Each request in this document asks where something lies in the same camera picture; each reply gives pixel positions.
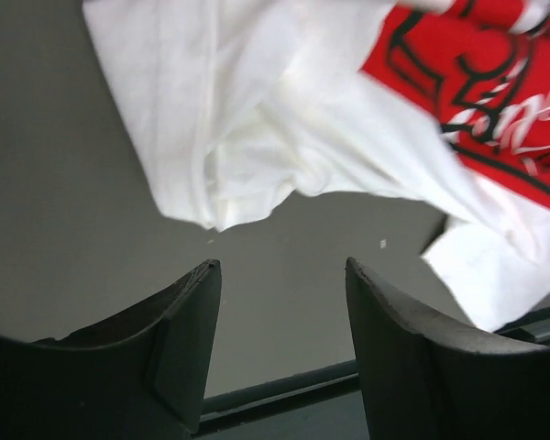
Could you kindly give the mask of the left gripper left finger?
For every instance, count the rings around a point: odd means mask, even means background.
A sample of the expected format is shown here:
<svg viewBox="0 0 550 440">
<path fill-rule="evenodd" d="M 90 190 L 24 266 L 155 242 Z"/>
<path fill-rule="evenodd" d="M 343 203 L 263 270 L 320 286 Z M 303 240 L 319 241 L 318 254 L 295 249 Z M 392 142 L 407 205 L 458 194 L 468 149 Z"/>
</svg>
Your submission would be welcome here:
<svg viewBox="0 0 550 440">
<path fill-rule="evenodd" d="M 62 339 L 0 335 L 0 439 L 188 439 L 198 431 L 221 302 L 209 259 Z"/>
</svg>

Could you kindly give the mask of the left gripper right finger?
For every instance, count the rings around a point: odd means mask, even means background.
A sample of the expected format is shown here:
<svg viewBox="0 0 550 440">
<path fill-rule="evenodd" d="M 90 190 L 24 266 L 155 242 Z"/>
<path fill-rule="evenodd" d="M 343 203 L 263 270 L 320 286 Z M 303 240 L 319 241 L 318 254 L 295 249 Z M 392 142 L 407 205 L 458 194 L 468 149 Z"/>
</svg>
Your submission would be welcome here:
<svg viewBox="0 0 550 440">
<path fill-rule="evenodd" d="M 353 258 L 346 303 L 373 439 L 550 439 L 550 307 L 490 333 Z"/>
</svg>

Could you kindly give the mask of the white t-shirt red print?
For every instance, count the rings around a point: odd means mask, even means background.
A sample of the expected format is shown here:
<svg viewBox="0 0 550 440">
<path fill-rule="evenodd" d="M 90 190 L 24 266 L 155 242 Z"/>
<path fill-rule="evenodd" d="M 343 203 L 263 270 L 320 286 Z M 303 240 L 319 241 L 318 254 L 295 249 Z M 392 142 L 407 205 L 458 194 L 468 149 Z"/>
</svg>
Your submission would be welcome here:
<svg viewBox="0 0 550 440">
<path fill-rule="evenodd" d="M 478 328 L 550 293 L 550 210 L 468 170 L 429 116 L 359 72 L 373 1 L 87 1 L 104 76 L 159 211 L 226 230 L 291 193 L 448 215 L 423 259 Z"/>
</svg>

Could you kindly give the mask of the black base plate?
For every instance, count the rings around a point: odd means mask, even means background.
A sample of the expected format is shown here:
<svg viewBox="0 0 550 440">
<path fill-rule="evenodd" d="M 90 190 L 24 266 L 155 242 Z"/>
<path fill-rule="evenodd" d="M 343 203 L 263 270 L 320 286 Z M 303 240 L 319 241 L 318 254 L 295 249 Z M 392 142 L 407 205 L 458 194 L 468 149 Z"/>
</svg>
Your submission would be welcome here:
<svg viewBox="0 0 550 440">
<path fill-rule="evenodd" d="M 356 360 L 208 400 L 202 439 L 373 439 Z"/>
</svg>

